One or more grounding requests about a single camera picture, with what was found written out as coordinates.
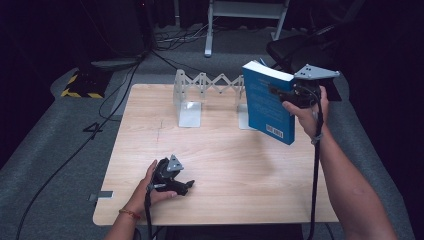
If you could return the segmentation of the blue book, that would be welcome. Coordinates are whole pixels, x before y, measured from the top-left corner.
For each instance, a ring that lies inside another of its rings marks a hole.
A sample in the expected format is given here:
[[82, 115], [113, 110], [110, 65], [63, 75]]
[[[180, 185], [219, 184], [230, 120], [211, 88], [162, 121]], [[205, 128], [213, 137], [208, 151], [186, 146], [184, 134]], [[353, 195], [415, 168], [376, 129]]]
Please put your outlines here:
[[295, 140], [295, 118], [282, 106], [278, 95], [271, 94], [269, 86], [282, 91], [292, 89], [294, 77], [257, 61], [242, 67], [248, 125], [287, 145]]

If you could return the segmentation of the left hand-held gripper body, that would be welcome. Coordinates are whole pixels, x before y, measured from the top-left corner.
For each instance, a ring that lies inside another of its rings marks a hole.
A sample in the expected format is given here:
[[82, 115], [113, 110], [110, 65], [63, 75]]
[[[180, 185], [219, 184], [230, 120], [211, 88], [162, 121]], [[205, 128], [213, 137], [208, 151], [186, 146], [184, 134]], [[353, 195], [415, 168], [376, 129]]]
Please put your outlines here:
[[185, 192], [186, 184], [175, 180], [184, 167], [175, 155], [161, 159], [153, 173], [152, 184], [156, 191]]

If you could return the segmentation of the black yellow striped base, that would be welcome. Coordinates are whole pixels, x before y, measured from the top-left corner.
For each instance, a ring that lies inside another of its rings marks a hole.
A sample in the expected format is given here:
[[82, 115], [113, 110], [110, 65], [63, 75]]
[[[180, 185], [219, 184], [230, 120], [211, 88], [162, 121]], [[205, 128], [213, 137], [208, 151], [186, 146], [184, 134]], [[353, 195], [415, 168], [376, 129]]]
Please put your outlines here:
[[101, 70], [95, 71], [94, 73], [84, 73], [77, 70], [69, 79], [61, 96], [95, 99], [104, 98], [112, 75], [112, 72]]

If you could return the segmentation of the black chair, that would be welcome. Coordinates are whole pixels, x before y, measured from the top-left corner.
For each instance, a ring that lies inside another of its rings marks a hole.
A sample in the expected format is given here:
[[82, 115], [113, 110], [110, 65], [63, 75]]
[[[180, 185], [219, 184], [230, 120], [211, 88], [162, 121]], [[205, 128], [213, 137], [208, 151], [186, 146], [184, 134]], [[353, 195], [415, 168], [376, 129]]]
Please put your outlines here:
[[273, 68], [286, 73], [295, 73], [306, 64], [334, 70], [334, 55], [344, 34], [343, 26], [334, 24], [269, 42], [266, 51], [275, 61]]

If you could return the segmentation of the black equipment stand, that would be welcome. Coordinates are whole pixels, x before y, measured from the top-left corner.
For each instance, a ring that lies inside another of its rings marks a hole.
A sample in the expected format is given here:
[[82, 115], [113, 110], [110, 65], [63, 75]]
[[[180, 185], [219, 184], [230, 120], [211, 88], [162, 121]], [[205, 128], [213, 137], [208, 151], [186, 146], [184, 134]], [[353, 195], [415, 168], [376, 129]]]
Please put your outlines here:
[[77, 0], [100, 39], [118, 60], [140, 64], [153, 40], [149, 5], [144, 0]]

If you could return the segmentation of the grey expandable metal book rack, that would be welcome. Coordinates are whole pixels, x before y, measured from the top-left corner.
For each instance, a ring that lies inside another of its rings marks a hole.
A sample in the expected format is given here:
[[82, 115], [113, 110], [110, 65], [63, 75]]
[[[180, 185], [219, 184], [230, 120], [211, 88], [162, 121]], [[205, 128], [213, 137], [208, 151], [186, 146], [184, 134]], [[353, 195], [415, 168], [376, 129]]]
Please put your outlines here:
[[178, 126], [200, 128], [201, 114], [206, 109], [207, 98], [213, 94], [227, 96], [230, 92], [235, 94], [238, 127], [242, 130], [251, 130], [248, 126], [248, 110], [242, 75], [230, 80], [225, 74], [209, 77], [201, 72], [194, 78], [190, 78], [184, 70], [178, 69], [173, 86], [173, 104]]

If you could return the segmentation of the person's left hand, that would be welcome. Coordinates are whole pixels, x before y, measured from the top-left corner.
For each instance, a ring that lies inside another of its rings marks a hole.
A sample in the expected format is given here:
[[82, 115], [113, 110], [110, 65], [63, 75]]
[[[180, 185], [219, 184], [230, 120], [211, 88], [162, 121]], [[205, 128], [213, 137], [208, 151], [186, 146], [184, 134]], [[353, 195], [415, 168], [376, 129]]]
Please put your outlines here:
[[[133, 213], [138, 218], [141, 218], [141, 216], [145, 213], [144, 202], [145, 202], [145, 196], [147, 193], [147, 187], [151, 181], [151, 178], [157, 163], [158, 161], [154, 160], [150, 164], [150, 166], [148, 167], [146, 171], [145, 177], [139, 182], [132, 196], [123, 207], [124, 210], [127, 210]], [[171, 199], [176, 196], [177, 196], [177, 193], [175, 191], [157, 192], [156, 190], [153, 190], [150, 193], [151, 204], [156, 204], [160, 201]]]

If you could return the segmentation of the white metal stand frame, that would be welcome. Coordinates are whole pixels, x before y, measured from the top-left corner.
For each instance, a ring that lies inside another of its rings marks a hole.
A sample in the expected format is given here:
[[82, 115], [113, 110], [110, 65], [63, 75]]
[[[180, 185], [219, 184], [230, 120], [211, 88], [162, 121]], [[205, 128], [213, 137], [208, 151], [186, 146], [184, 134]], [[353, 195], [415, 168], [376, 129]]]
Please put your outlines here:
[[204, 56], [212, 55], [213, 46], [213, 21], [215, 17], [238, 17], [277, 20], [277, 27], [271, 33], [273, 40], [278, 40], [287, 15], [290, 0], [282, 3], [259, 3], [259, 2], [229, 2], [222, 0], [209, 0], [208, 24], [205, 41]]

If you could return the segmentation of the grey tape piece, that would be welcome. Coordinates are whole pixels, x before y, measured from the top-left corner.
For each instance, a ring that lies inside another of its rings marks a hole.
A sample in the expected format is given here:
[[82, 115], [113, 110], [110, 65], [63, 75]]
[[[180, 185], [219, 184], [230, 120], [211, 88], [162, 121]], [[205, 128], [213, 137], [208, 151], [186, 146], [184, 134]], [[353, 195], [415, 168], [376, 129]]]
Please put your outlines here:
[[112, 191], [99, 191], [98, 193], [91, 193], [88, 197], [90, 202], [96, 202], [98, 199], [109, 199], [113, 197]]

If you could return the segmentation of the person's right hand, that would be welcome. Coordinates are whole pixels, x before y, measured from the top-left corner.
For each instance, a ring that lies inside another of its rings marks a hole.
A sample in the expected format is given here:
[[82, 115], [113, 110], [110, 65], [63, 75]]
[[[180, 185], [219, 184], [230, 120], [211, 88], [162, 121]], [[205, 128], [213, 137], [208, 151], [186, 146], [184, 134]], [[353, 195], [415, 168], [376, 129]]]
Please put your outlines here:
[[316, 128], [318, 124], [318, 113], [322, 112], [323, 116], [323, 125], [321, 132], [324, 136], [329, 133], [329, 129], [327, 126], [327, 118], [328, 118], [328, 110], [329, 110], [329, 101], [327, 99], [326, 89], [321, 86], [321, 107], [318, 105], [314, 105], [312, 108], [308, 109], [300, 109], [294, 104], [284, 101], [282, 106], [291, 114], [295, 115], [298, 118], [300, 125], [303, 127], [304, 132], [310, 137], [313, 138], [316, 136]]

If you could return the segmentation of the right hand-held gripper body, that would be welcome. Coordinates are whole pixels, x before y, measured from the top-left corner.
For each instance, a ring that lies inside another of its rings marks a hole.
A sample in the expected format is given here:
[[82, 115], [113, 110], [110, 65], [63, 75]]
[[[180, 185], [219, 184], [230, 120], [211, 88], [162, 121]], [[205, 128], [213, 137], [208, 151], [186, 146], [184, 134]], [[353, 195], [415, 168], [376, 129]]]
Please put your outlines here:
[[290, 91], [279, 91], [281, 102], [288, 101], [298, 108], [310, 108], [321, 99], [322, 82], [339, 77], [340, 72], [310, 64], [294, 73], [294, 84]]

